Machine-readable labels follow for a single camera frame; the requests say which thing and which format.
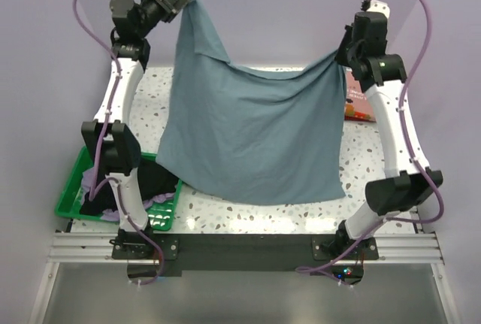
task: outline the metal frame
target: metal frame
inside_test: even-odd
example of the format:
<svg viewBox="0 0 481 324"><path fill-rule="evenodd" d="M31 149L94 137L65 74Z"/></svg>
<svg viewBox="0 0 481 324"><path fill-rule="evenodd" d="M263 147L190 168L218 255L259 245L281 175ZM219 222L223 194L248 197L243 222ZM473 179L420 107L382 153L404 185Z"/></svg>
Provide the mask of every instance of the metal frame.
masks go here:
<svg viewBox="0 0 481 324"><path fill-rule="evenodd" d="M61 263L125 264L126 260L111 258L109 240L116 234L57 233L53 238L44 276L38 290L29 324L43 324L54 283ZM444 263L435 234L377 235L380 259L366 261L365 265L431 264L437 290L449 324L460 324L460 316L446 279ZM129 260L129 264L146 264L151 261ZM354 261L342 260L339 265L351 265Z"/></svg>

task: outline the black cloth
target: black cloth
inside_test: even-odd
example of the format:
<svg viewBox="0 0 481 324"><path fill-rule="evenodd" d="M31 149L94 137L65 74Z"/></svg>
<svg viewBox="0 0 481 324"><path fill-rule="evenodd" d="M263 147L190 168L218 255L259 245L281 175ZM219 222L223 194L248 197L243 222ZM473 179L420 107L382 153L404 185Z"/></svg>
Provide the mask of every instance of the black cloth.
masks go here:
<svg viewBox="0 0 481 324"><path fill-rule="evenodd" d="M167 171L164 167L154 161L141 159L138 167L138 185L141 191L142 201L149 200L160 194L173 193L179 178ZM110 185L104 185L92 201L89 200L89 193L85 193L80 213L83 215L97 216L104 210L117 211L115 197Z"/></svg>

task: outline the gray floor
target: gray floor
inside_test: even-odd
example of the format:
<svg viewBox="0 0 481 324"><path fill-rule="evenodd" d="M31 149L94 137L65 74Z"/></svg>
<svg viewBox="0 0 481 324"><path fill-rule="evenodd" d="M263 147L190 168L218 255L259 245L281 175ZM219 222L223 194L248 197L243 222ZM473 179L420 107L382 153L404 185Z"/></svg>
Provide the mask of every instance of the gray floor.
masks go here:
<svg viewBox="0 0 481 324"><path fill-rule="evenodd" d="M371 265L349 290L295 273L187 272L142 287L122 264L62 265L46 324L445 323L429 265Z"/></svg>

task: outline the purple cloth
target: purple cloth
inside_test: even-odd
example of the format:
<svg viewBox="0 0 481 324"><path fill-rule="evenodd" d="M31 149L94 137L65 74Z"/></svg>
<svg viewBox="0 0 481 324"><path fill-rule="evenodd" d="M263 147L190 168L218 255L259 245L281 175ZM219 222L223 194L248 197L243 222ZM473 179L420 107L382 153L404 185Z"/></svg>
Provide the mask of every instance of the purple cloth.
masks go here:
<svg viewBox="0 0 481 324"><path fill-rule="evenodd" d="M80 187L82 189L82 196L80 197L81 205L83 205L83 202L85 200L85 193L90 191L90 187L92 185L92 180L94 177L93 172L94 172L93 168L90 168L83 172L82 181L80 183ZM150 207L152 207L154 202L161 204L162 202L171 200L174 196L175 196L175 192L169 192L166 194L160 194L160 195L154 196L150 200L144 201L144 209L147 210ZM104 213L101 216L101 219L105 221L117 222L120 220L119 211L118 210L112 211L111 209L104 210Z"/></svg>

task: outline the blue cloth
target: blue cloth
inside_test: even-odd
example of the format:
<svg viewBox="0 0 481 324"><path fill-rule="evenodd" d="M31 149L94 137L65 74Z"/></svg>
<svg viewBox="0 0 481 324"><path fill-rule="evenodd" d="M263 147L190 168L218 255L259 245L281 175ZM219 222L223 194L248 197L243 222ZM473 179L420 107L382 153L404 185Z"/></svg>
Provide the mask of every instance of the blue cloth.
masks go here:
<svg viewBox="0 0 481 324"><path fill-rule="evenodd" d="M345 100L344 70L334 53L297 72L235 65L195 0L182 15L156 161L197 190L229 201L340 198Z"/></svg>

